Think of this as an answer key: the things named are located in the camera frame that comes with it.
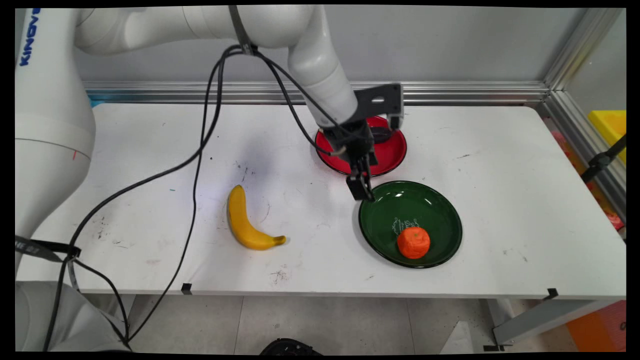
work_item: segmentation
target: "banana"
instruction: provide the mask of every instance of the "banana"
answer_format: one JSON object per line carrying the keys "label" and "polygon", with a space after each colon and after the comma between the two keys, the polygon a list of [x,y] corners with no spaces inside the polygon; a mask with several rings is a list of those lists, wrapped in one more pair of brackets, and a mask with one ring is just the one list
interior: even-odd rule
{"label": "banana", "polygon": [[272,237],[256,230],[246,216],[246,198],[244,189],[236,185],[229,193],[228,201],[229,222],[231,231],[239,243],[253,250],[266,250],[276,245],[282,245],[286,236]]}

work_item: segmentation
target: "green plate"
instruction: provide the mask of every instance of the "green plate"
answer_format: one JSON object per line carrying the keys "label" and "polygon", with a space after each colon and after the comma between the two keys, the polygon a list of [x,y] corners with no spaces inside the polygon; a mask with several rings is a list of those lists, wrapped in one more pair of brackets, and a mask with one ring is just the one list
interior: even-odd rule
{"label": "green plate", "polygon": [[[373,189],[374,202],[360,205],[360,230],[369,245],[383,258],[410,268],[431,268],[445,263],[458,251],[462,223],[453,205],[434,189],[413,181],[391,181]],[[431,239],[429,252],[420,259],[404,257],[398,235],[418,226]]]}

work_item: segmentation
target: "floor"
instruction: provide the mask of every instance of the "floor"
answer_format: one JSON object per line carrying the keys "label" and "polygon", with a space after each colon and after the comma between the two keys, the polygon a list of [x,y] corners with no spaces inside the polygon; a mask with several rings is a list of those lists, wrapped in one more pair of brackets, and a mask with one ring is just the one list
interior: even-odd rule
{"label": "floor", "polygon": [[[133,331],[157,298],[136,297],[129,315]],[[513,307],[517,314],[531,305],[514,302]],[[485,300],[168,295],[131,347],[136,352],[256,355],[277,338],[294,338],[323,355],[438,354],[460,320],[468,323],[474,352],[493,345]],[[506,351],[576,347],[560,326]]]}

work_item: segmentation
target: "yellow box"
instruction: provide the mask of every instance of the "yellow box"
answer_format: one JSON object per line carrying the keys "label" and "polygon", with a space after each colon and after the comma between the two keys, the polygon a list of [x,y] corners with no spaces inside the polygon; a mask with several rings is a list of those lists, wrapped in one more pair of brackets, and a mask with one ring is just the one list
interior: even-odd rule
{"label": "yellow box", "polygon": [[[627,111],[592,111],[589,113],[589,120],[609,144],[615,144],[624,134],[627,133]],[[627,148],[618,155],[625,165],[627,164]]]}

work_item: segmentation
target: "kinova logo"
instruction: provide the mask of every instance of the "kinova logo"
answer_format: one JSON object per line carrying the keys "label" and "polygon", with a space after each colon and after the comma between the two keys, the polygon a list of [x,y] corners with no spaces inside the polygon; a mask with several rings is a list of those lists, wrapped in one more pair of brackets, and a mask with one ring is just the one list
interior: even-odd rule
{"label": "kinova logo", "polygon": [[38,26],[36,26],[36,22],[38,22],[37,14],[40,13],[40,8],[33,8],[31,12],[31,21],[29,22],[29,28],[27,29],[27,43],[24,44],[24,49],[22,50],[22,57],[20,58],[20,66],[29,65],[29,59],[31,58],[31,44],[33,44],[33,40],[36,36],[36,31]]}

